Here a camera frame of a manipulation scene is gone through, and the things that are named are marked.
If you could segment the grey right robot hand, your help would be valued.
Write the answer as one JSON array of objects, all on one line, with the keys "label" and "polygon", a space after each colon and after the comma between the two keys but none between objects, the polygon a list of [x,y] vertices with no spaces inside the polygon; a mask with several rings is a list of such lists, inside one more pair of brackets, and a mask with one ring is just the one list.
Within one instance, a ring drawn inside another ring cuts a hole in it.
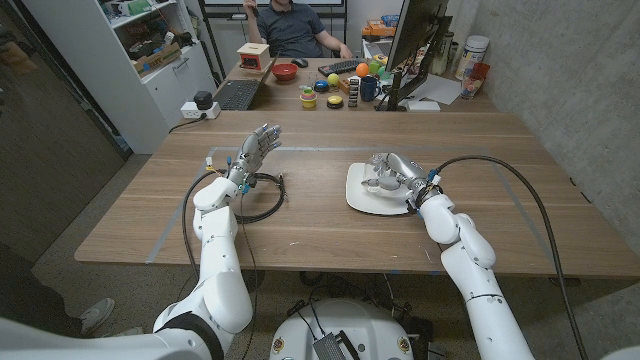
[{"label": "grey right robot hand", "polygon": [[419,209],[429,198],[429,193],[439,182],[436,169],[426,172],[419,164],[404,155],[376,153],[367,162],[372,175],[366,175],[361,184],[370,188],[395,191],[402,186],[408,189],[408,202]]}]

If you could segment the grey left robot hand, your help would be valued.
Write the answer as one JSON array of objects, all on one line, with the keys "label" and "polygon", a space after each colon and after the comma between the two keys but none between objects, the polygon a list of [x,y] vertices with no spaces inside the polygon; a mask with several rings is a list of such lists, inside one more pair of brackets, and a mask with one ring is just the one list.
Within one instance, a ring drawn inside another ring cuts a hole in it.
[{"label": "grey left robot hand", "polygon": [[268,124],[250,133],[238,149],[226,178],[240,185],[250,174],[255,173],[267,154],[281,145],[280,134],[279,125],[270,127]]}]

